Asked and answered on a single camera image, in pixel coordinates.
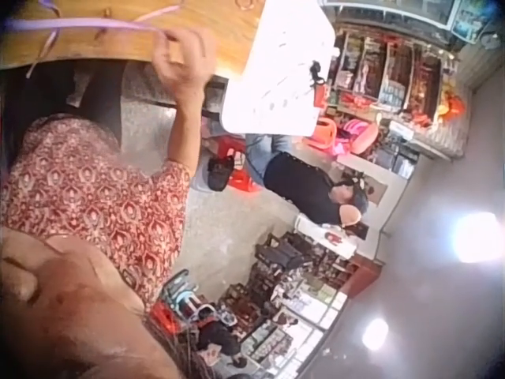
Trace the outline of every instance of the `pink string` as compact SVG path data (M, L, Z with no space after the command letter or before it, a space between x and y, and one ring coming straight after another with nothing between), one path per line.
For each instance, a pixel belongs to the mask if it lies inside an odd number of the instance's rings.
M162 9L158 9L154 12L147 13L143 16L138 17L133 22L132 21L121 21L114 20L104 17L62 17L60 9L53 3L53 0L39 0L39 4L46 9L51 10L57 18L50 20L8 20L6 22L7 30L12 32L28 32L35 30L53 30L53 32L47 38L45 44L40 49L39 55L33 62L32 66L28 70L26 77L29 78L32 72L41 60L49 55L51 49L56 44L58 40L60 29L64 28L99 28L101 30L105 29L129 29L129 30L148 30L148 31L158 31L159 28L154 26L141 24L144 21L150 20L154 17L162 16L163 14L174 12L179 10L184 4L185 0L180 0L180 2L175 6L166 6Z

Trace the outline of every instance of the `wooden counter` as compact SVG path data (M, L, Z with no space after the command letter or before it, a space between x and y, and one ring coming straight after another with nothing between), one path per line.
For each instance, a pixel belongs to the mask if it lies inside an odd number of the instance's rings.
M62 17L103 17L109 8L111 17L124 21L177 5L178 0L54 0ZM173 13L152 18L147 23L160 28L174 26L205 27L218 40L216 74L237 78L242 74L256 36L264 0L256 0L251 10L241 10L235 0L185 0ZM53 13L36 0L29 2L16 18L38 20L53 18ZM57 43L45 61L76 58L118 58L151 61L152 33L109 30L96 39L95 29L61 30ZM30 65L39 54L51 31L16 32L5 37L0 69Z

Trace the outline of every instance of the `red patterned blouse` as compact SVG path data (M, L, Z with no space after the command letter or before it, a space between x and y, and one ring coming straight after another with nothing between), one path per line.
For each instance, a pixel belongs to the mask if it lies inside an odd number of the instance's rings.
M2 187L2 225L98 246L150 309L181 249L189 172L167 161L147 177L96 124L43 122L28 131Z

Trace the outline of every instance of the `paper sheet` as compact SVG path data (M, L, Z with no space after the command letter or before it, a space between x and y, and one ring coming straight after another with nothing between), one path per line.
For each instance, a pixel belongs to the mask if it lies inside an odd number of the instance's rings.
M267 0L240 81L230 81L222 123L231 133L311 135L319 108L313 106L310 67L326 78L335 31L317 0Z

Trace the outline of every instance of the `black bag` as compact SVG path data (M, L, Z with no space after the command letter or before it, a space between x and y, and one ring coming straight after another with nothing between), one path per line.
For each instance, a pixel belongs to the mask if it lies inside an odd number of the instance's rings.
M222 192L226 188L234 168L235 159L233 156L210 158L208 161L208 187L213 191Z

